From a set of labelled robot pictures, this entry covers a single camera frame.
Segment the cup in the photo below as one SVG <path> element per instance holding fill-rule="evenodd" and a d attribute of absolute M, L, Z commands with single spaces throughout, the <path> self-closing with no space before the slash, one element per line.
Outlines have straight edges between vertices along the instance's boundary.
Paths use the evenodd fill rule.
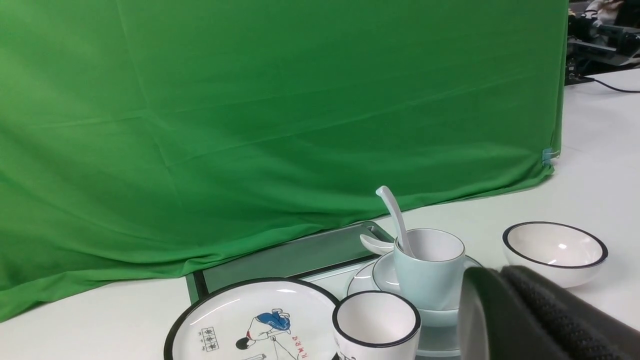
<path fill-rule="evenodd" d="M 394 244 L 394 264 L 400 292 L 420 309 L 446 310 L 460 302 L 465 271 L 465 244 L 453 234 L 436 229 L 406 232 L 415 257 Z"/>
<path fill-rule="evenodd" d="M 420 314 L 385 291 L 352 294 L 333 310 L 333 335 L 342 360 L 414 360 Z"/>

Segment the white table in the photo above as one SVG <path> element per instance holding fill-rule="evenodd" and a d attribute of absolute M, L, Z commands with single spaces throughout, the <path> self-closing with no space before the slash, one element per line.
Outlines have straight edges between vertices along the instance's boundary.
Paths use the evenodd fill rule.
<path fill-rule="evenodd" d="M 640 88 L 640 70 L 598 78 Z M 640 95 L 594 83 L 567 88 L 562 157 L 551 180 L 526 192 L 408 211 L 407 226 L 450 231 L 490 267 L 506 264 L 500 237 L 511 224 L 549 220 L 584 228 L 607 244 L 609 259 L 593 282 L 572 291 L 640 329 L 638 101 Z M 389 218 L 377 223 L 394 234 Z M 189 305 L 184 279 L 107 285 L 0 323 L 0 359 L 162 359 L 166 333 Z"/>

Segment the pale blue mug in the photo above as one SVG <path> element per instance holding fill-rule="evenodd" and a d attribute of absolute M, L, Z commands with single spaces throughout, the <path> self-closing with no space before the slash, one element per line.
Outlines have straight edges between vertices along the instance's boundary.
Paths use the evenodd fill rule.
<path fill-rule="evenodd" d="M 465 271 L 465 244 L 457 236 L 436 229 L 407 231 L 415 257 L 394 244 L 394 263 L 400 292 L 419 309 L 447 310 L 460 302 Z"/>

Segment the white ceramic spoon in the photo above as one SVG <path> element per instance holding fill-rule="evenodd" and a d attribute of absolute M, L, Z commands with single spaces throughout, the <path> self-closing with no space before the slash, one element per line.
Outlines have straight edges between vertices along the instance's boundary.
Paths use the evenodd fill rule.
<path fill-rule="evenodd" d="M 391 217 L 394 219 L 394 223 L 396 225 L 396 232 L 398 233 L 398 243 L 400 244 L 400 249 L 404 251 L 405 254 L 415 258 L 413 255 L 413 251 L 411 251 L 411 246 L 409 245 L 409 239 L 406 235 L 406 227 L 404 226 L 404 220 L 402 219 L 402 213 L 400 212 L 400 206 L 398 206 L 398 202 L 394 197 L 394 194 L 391 193 L 391 190 L 386 186 L 381 186 L 376 190 L 376 195 L 382 198 L 382 201 L 385 202 L 389 213 L 391 213 Z"/>
<path fill-rule="evenodd" d="M 360 242 L 365 247 L 365 249 L 378 255 L 384 255 L 388 252 L 392 252 L 394 249 L 393 243 L 380 241 L 378 239 L 374 239 L 371 236 L 365 235 L 365 234 L 360 235 Z"/>

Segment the saucer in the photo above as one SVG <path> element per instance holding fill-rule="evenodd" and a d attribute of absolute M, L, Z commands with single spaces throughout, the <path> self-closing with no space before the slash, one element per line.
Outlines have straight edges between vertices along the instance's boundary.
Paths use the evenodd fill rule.
<path fill-rule="evenodd" d="M 348 281 L 346 295 L 359 293 L 367 290 L 377 290 L 374 287 L 371 274 L 375 261 L 367 263 Z M 418 309 L 420 317 L 423 312 Z M 420 330 L 420 343 L 418 344 L 418 356 L 424 357 L 454 357 L 460 356 L 460 345 L 458 343 L 458 326 L 429 327 L 422 326 Z"/>
<path fill-rule="evenodd" d="M 482 267 L 475 259 L 466 256 L 465 268 Z M 400 295 L 400 285 L 396 277 L 393 252 L 382 255 L 373 264 L 371 273 L 373 284 L 383 291 Z M 458 322 L 458 304 L 449 304 L 444 310 L 418 309 L 422 323 L 430 327 L 454 326 Z"/>
<path fill-rule="evenodd" d="M 239 282 L 180 315 L 164 343 L 164 360 L 335 360 L 331 319 L 338 303 L 301 280 Z"/>

